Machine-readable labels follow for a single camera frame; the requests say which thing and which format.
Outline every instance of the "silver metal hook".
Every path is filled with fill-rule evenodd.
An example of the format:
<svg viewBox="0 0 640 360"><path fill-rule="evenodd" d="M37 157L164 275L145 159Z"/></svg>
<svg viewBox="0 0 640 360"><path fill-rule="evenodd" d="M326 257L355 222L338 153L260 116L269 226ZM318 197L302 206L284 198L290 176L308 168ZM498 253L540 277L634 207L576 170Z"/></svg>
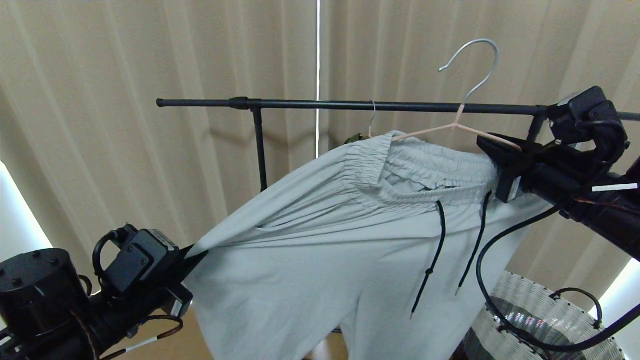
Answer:
<svg viewBox="0 0 640 360"><path fill-rule="evenodd" d="M463 47L459 48L458 51L456 51L456 53L453 55L451 60L449 60L447 65L444 65L443 67L438 69L438 72L443 72L444 70L447 70L447 68L449 68L453 60L455 60L456 57L458 57L458 55L462 52L462 50L478 42L486 42L487 44L491 45L491 47L493 48L493 53L495 54L495 59L493 61L493 66L491 66L491 70L489 71L489 74L484 78L484 80L480 81L478 85L476 85L473 89L471 89L471 91L467 93L467 96L465 96L465 100L461 104L462 106L466 105L467 100L469 99L471 94L473 94L480 86L482 86L487 80L489 80L491 75L493 75L495 68L498 66L498 60L500 58L500 50L498 50L498 45L495 42L493 42L493 40L487 39L487 38L479 38L479 39L471 40L470 42L467 42Z"/></svg>
<svg viewBox="0 0 640 360"><path fill-rule="evenodd" d="M373 126L373 119L376 118L376 102L375 101L371 101L371 103L373 104L373 116L371 117L371 120L369 121L369 138L371 138L371 127Z"/></svg>

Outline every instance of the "wooden floor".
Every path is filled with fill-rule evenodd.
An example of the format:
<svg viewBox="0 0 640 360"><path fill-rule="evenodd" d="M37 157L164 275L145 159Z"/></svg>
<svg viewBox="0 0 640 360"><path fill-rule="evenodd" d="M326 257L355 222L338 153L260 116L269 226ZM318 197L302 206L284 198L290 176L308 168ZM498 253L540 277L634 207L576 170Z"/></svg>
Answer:
<svg viewBox="0 0 640 360"><path fill-rule="evenodd" d="M137 344L173 327L169 321L150 322L140 328L140 332L133 339L125 339L116 347L107 351L108 355L121 348ZM308 360L347 360L347 346L341 334L330 334L316 349L305 357ZM130 353L124 354L117 360L212 360L204 342L198 322L192 311L184 317L184 329L169 338L159 340Z"/></svg>

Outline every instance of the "clothing rack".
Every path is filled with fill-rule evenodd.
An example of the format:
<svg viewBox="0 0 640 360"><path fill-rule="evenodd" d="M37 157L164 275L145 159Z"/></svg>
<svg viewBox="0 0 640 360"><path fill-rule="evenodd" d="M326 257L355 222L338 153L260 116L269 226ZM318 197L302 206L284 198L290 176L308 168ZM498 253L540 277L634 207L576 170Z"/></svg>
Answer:
<svg viewBox="0 0 640 360"><path fill-rule="evenodd" d="M260 168L260 190L267 188L267 171L264 157L264 138L262 134L262 109L319 109L319 110L361 110L361 111L401 111L421 113L456 113L460 104L444 102L375 102L372 101L306 101L306 100L266 100L234 97L228 100L158 99L156 104L164 107L206 107L233 108L250 110L253 113L253 125L258 148L258 166ZM542 125L547 119L544 105L504 105L504 104L466 104L465 113L527 115L533 120L529 126L528 141L535 141ZM622 120L640 122L640 113L618 112Z"/></svg>

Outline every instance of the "elastic waistband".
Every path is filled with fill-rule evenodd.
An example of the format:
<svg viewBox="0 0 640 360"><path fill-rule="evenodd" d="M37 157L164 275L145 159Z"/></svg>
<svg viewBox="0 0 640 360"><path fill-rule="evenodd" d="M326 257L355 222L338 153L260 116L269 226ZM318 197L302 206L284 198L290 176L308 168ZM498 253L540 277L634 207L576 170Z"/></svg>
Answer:
<svg viewBox="0 0 640 360"><path fill-rule="evenodd" d="M392 142L392 131L350 144L343 180L355 200L367 206L422 208L440 200L445 205L480 204L497 185L497 168L484 154L460 152L407 138ZM424 186L400 192L383 173Z"/></svg>

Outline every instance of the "beige curtain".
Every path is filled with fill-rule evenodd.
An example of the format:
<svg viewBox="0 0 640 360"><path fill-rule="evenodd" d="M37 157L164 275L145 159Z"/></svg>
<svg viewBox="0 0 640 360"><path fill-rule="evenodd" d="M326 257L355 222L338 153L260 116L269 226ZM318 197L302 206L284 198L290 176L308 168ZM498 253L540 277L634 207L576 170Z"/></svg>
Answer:
<svg viewBox="0 0 640 360"><path fill-rule="evenodd" d="M3 1L0 48L2 161L84 274L125 222L184 246L260 190L248 111L156 98L316 96L312 1ZM274 183L315 158L315 111L263 117Z"/></svg>
<svg viewBox="0 0 640 360"><path fill-rule="evenodd" d="M637 1L324 1L321 4L320 93L323 100L460 102L482 80L493 51L477 44L443 73L459 47L486 37L501 50L497 71L470 102L553 104L601 86L619 111L640 111L640 4ZM367 133L371 112L321 111L321 152ZM454 114L376 114L373 134L419 131ZM526 137L531 119L464 115L483 131ZM640 124L625 123L632 147L614 168L640 155ZM541 140L550 139L548 129ZM479 152L462 131L426 141ZM629 257L590 230L559 216L532 227L509 269L550 288L577 286L596 296ZM590 308L588 301L574 297Z"/></svg>

